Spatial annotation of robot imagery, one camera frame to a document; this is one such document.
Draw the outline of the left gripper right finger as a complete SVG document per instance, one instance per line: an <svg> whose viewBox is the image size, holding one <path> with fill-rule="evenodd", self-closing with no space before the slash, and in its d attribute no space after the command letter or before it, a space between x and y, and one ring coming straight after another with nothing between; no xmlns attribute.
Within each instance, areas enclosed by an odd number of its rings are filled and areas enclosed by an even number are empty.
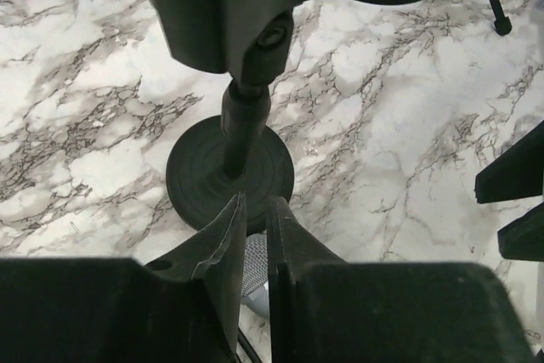
<svg viewBox="0 0 544 363"><path fill-rule="evenodd" d="M505 287L474 263L349 263L285 199L267 215L275 362L531 362Z"/></svg>

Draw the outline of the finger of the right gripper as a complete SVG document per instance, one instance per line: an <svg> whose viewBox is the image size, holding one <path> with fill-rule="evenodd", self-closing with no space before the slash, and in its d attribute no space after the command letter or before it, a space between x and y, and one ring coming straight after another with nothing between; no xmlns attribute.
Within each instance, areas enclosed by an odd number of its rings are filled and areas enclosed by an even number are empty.
<svg viewBox="0 0 544 363"><path fill-rule="evenodd" d="M539 205L498 231L499 253L505 259L542 262L543 234L543 206Z"/></svg>
<svg viewBox="0 0 544 363"><path fill-rule="evenodd" d="M475 178L477 203L540 196L543 190L543 122Z"/></svg>

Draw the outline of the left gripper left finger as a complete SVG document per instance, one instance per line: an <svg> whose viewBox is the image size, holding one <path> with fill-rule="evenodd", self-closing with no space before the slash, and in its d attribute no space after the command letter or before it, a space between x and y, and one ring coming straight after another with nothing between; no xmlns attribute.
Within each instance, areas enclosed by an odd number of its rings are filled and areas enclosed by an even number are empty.
<svg viewBox="0 0 544 363"><path fill-rule="evenodd" d="M246 198L170 252L131 258L4 258L4 362L233 362Z"/></svg>

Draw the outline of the white microphone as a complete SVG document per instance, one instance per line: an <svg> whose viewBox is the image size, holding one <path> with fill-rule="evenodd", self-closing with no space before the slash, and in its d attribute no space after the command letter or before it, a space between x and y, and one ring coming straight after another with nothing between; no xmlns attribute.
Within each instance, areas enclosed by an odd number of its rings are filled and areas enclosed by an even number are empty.
<svg viewBox="0 0 544 363"><path fill-rule="evenodd" d="M265 233L253 234L246 239L241 303L261 318L269 319L268 253Z"/></svg>

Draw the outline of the clip round-base stand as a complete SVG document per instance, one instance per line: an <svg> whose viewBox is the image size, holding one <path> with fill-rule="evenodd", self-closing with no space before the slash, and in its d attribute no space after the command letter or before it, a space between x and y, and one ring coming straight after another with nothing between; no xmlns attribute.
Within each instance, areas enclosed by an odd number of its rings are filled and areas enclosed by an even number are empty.
<svg viewBox="0 0 544 363"><path fill-rule="evenodd" d="M150 0L172 57L198 71L227 73L221 112L185 131L167 160L173 208L196 230L230 199L247 198L247 231L264 230L269 198L290 199L294 168L266 122L269 86L286 69L293 10L309 0ZM396 6L421 0L355 0Z"/></svg>

